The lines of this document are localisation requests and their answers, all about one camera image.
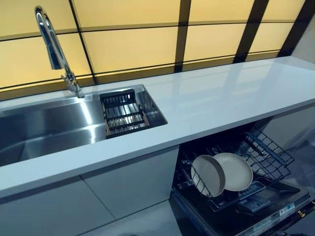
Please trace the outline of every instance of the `dishwasher label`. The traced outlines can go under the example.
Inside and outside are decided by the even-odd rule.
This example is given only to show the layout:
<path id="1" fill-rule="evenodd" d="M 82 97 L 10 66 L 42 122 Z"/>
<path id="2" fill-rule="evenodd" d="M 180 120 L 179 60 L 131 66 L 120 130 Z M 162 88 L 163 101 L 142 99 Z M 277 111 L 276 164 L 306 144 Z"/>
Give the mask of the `dishwasher label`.
<path id="1" fill-rule="evenodd" d="M 271 223 L 271 216 L 254 225 L 254 232 Z"/>
<path id="2" fill-rule="evenodd" d="M 279 211 L 280 216 L 286 214 L 288 211 L 292 210 L 293 208 L 295 208 L 294 203 L 287 205 L 285 208 Z"/>

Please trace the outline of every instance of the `white plate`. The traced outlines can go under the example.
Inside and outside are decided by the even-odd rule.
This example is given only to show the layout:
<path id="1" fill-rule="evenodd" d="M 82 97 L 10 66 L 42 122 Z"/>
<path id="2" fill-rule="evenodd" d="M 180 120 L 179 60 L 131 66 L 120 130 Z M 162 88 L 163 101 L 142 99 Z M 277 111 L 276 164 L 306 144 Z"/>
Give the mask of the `white plate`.
<path id="1" fill-rule="evenodd" d="M 240 156 L 233 153 L 219 153 L 213 157 L 223 168 L 225 175 L 225 189 L 242 191 L 252 182 L 251 166 Z"/>
<path id="2" fill-rule="evenodd" d="M 197 157 L 192 163 L 190 174 L 195 186 L 203 195 L 209 196 L 210 191 L 211 196 L 216 197 L 223 192 L 225 186 L 224 171 L 219 162 L 213 157 L 208 155 Z"/>

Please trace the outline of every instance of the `open dishwasher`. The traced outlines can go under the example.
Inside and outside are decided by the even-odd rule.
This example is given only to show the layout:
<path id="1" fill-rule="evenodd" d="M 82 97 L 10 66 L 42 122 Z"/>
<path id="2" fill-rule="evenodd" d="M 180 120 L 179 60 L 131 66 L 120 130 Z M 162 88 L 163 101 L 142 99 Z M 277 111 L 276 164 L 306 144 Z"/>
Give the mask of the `open dishwasher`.
<path id="1" fill-rule="evenodd" d="M 192 180 L 192 163 L 200 155 L 221 152 L 245 159 L 252 168 L 253 182 L 240 192 L 224 190 L 212 197 L 207 189 L 209 194 L 204 196 Z M 252 124 L 240 126 L 180 146 L 173 197 L 205 235 L 260 235 L 309 201 L 307 189 L 282 181 L 290 175 L 288 166 L 293 162 L 291 155 Z"/>

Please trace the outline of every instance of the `cabinet door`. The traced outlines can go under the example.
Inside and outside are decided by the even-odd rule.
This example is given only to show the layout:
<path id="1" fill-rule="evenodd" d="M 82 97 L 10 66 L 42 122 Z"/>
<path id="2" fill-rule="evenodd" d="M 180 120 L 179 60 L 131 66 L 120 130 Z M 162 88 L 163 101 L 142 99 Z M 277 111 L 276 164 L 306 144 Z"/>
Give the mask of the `cabinet door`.
<path id="1" fill-rule="evenodd" d="M 169 199 L 178 146 L 82 177 L 116 219 Z"/>
<path id="2" fill-rule="evenodd" d="M 79 177 L 0 199 L 3 236 L 72 236 L 113 220 Z"/>

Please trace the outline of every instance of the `wire dish rack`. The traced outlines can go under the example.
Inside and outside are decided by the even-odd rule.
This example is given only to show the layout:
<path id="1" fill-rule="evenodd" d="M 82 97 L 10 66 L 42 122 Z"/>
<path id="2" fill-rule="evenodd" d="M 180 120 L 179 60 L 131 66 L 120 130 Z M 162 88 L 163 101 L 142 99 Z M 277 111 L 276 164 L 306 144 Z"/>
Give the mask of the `wire dish rack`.
<path id="1" fill-rule="evenodd" d="M 133 89 L 102 94 L 106 137 L 113 138 L 150 127 Z"/>
<path id="2" fill-rule="evenodd" d="M 268 186 L 282 180 L 290 174 L 288 165 L 294 158 L 269 139 L 263 132 L 253 128 L 251 132 L 239 135 L 240 139 L 232 141 L 202 142 L 201 144 L 184 144 L 180 148 L 179 161 L 175 171 L 175 182 L 180 189 L 193 186 L 202 195 L 213 211 L 219 211 L 254 195 Z M 212 197 L 204 181 L 192 165 L 195 158 L 202 154 L 214 156 L 222 152 L 235 153 L 244 158 L 253 170 L 253 182 L 245 190 L 232 192 L 224 190 L 217 197 Z"/>

